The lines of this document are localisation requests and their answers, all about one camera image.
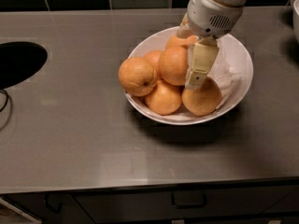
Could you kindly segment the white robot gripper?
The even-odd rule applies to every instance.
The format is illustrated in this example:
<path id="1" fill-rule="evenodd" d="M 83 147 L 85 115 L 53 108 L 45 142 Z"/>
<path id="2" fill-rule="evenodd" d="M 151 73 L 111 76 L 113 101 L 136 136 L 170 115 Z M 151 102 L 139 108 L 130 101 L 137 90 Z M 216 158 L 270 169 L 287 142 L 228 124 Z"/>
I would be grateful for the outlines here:
<path id="1" fill-rule="evenodd" d="M 190 0 L 187 13 L 177 30 L 177 37 L 202 38 L 188 47 L 188 68 L 185 87 L 196 90 L 202 86 L 219 53 L 216 38 L 228 34 L 242 14 L 243 7 L 226 6 L 215 0 Z"/>

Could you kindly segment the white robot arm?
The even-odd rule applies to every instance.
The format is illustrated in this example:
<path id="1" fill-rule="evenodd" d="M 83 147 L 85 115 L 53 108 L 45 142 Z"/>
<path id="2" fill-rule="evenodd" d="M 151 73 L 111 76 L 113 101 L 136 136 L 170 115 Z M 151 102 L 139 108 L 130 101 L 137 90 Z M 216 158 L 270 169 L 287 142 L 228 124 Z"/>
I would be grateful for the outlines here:
<path id="1" fill-rule="evenodd" d="M 198 40 L 188 48 L 185 87 L 202 86 L 219 53 L 217 39 L 234 28 L 247 0 L 190 0 L 177 37 L 196 35 Z"/>

